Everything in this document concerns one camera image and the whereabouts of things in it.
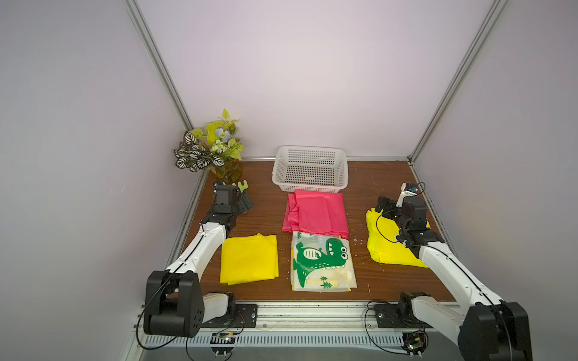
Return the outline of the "plain yellow raincoat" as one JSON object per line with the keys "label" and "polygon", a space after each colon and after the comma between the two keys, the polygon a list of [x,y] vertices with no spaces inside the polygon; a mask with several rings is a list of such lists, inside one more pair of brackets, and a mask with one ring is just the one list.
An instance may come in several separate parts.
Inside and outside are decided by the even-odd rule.
{"label": "plain yellow raincoat", "polygon": [[229,286],[278,278],[276,235],[229,238],[222,245],[220,283]]}

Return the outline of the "pink raincoat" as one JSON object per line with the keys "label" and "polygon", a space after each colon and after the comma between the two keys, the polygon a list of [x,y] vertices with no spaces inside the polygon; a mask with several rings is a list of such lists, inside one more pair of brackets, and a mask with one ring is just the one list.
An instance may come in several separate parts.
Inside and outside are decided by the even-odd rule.
{"label": "pink raincoat", "polygon": [[306,190],[290,193],[287,197],[282,231],[348,239],[350,232],[343,195]]}

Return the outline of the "white plastic basket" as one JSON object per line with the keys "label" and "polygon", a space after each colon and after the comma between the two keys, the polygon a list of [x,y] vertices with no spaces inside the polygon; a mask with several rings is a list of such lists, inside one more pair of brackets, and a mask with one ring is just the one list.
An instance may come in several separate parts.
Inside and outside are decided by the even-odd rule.
{"label": "white plastic basket", "polygon": [[275,157],[272,182],[289,193],[338,193],[349,183],[346,153],[331,147],[282,146]]}

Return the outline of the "dinosaur print raincoat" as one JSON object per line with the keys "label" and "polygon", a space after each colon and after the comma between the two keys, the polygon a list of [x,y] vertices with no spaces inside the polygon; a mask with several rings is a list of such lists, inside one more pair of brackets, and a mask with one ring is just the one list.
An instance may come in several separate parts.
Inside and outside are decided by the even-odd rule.
{"label": "dinosaur print raincoat", "polygon": [[341,293],[357,287],[349,241],[294,232],[291,288],[297,292]]}

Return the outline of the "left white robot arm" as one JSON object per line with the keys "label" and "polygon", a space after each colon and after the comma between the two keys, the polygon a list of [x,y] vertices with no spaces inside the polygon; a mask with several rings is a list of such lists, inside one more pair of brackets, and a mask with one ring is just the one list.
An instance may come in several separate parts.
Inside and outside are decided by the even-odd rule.
{"label": "left white robot arm", "polygon": [[213,203],[194,240],[166,269],[152,272],[147,279],[144,310],[138,322],[145,334],[194,337],[214,320],[235,320],[234,295],[204,295],[200,281],[238,216],[251,207],[248,194],[239,186],[215,183]]}

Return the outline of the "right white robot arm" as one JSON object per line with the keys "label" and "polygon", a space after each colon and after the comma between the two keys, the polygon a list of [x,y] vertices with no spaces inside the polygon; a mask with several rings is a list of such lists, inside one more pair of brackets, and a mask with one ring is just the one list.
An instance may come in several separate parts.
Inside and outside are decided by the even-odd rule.
{"label": "right white robot arm", "polygon": [[426,294],[401,300],[406,311],[456,344],[465,360],[531,360],[527,312],[489,290],[427,226],[427,207],[417,196],[378,198],[376,212],[396,223],[397,240],[421,260],[459,304],[459,311]]}

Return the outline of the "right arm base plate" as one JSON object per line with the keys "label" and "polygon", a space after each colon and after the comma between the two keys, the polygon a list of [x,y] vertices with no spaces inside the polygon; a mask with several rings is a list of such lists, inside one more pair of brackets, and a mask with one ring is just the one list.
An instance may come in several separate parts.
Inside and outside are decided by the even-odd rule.
{"label": "right arm base plate", "polygon": [[379,329],[432,329],[410,314],[401,314],[397,304],[371,302],[370,311],[374,311]]}

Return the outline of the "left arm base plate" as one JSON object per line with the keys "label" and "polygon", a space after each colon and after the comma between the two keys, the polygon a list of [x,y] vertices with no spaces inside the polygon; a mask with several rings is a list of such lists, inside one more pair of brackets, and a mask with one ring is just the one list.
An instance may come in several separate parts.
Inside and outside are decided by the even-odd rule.
{"label": "left arm base plate", "polygon": [[235,313],[205,322],[203,329],[254,329],[257,325],[258,305],[254,303],[236,304]]}

